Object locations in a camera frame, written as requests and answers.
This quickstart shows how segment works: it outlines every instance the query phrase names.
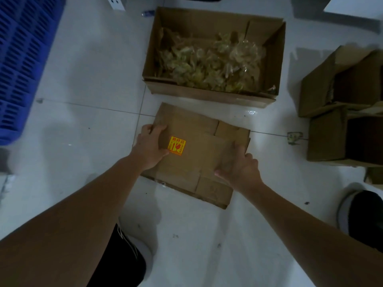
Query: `cardboard box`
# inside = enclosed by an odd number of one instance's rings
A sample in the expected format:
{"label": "cardboard box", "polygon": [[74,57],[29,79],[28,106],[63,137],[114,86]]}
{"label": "cardboard box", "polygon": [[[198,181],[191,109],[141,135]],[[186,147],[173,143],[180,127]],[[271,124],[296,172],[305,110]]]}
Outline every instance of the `cardboard box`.
{"label": "cardboard box", "polygon": [[158,124],[168,125],[159,146],[171,153],[142,176],[226,209],[233,189],[216,177],[214,170],[231,166],[233,142],[247,147],[250,130],[165,103],[154,120],[154,125]]}
{"label": "cardboard box", "polygon": [[[262,59],[260,66],[261,91],[247,94],[209,91],[178,86],[169,79],[156,77],[158,71],[156,48],[159,47],[159,33],[162,27],[178,32],[182,37],[193,37],[200,40],[214,40],[218,33],[226,34],[236,31],[245,34],[245,39],[263,45],[266,49],[266,57]],[[285,46],[285,28],[285,23],[279,18],[158,7],[142,77],[153,94],[265,108],[278,96]]]}
{"label": "cardboard box", "polygon": [[311,119],[308,161],[383,166],[383,116],[349,115],[345,107]]}
{"label": "cardboard box", "polygon": [[302,80],[299,116],[314,117],[341,106],[382,112],[382,65],[379,50],[340,46]]}
{"label": "cardboard box", "polygon": [[383,167],[368,167],[364,182],[383,190]]}

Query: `flattened cardboard box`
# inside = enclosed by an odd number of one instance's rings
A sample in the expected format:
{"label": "flattened cardboard box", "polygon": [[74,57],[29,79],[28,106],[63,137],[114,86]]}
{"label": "flattened cardboard box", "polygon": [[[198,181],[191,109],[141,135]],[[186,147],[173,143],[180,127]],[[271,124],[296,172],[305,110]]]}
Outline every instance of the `flattened cardboard box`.
{"label": "flattened cardboard box", "polygon": [[315,117],[342,106],[371,114],[383,112],[382,53],[338,47],[302,80],[299,116]]}
{"label": "flattened cardboard box", "polygon": [[364,182],[383,190],[383,167],[368,167]]}
{"label": "flattened cardboard box", "polygon": [[[182,37],[214,40],[215,35],[233,31],[245,39],[263,45],[266,57],[261,61],[261,91],[249,94],[210,91],[179,86],[169,79],[156,77],[156,47],[160,28],[169,28]],[[278,96],[286,24],[283,19],[214,11],[157,7],[142,77],[152,94],[188,97],[206,101],[265,108]]]}
{"label": "flattened cardboard box", "polygon": [[247,147],[250,130],[166,103],[154,120],[154,125],[159,124],[168,125],[160,135],[159,147],[171,153],[142,176],[226,209],[233,189],[214,170],[230,167],[233,142]]}
{"label": "flattened cardboard box", "polygon": [[307,160],[338,166],[383,166],[383,116],[345,107],[310,121]]}

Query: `forearm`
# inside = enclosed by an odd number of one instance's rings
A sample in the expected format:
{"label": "forearm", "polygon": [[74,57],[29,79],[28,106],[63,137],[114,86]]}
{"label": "forearm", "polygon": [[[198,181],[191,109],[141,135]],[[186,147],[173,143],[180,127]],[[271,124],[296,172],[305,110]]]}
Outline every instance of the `forearm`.
{"label": "forearm", "polygon": [[3,239],[0,256],[5,265],[0,268],[0,282],[21,286],[86,285],[141,173],[137,163],[129,156],[119,160]]}
{"label": "forearm", "polygon": [[243,193],[317,286],[383,284],[383,254],[316,219],[264,184]]}

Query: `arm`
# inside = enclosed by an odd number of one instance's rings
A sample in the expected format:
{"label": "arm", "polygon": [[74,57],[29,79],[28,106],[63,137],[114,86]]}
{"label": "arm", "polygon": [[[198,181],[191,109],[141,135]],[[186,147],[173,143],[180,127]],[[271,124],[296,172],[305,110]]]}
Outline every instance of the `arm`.
{"label": "arm", "polygon": [[86,286],[138,176],[165,149],[142,127],[129,156],[0,241],[0,286]]}
{"label": "arm", "polygon": [[243,146],[236,151],[231,171],[215,174],[261,212],[316,286],[383,286],[383,254],[279,196],[262,182],[258,161]]}

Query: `white tile floor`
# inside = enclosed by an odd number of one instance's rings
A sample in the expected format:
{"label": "white tile floor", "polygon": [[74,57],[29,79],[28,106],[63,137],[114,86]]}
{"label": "white tile floor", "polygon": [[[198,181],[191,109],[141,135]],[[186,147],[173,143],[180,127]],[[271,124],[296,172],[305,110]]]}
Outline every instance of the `white tile floor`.
{"label": "white tile floor", "polygon": [[[156,5],[285,18],[280,96],[266,109],[151,95],[141,71]],[[363,168],[305,160],[308,134],[296,115],[299,81],[341,44],[383,45],[381,34],[296,19],[291,0],[128,0],[114,12],[106,0],[67,6],[22,138],[8,148],[17,175],[0,204],[0,239],[76,191],[129,153],[141,125],[162,101],[252,130],[249,152],[276,192],[329,224],[348,187],[365,187]],[[235,193],[227,210],[139,178],[122,213],[130,234],[155,253],[143,286],[312,286],[260,213]]]}

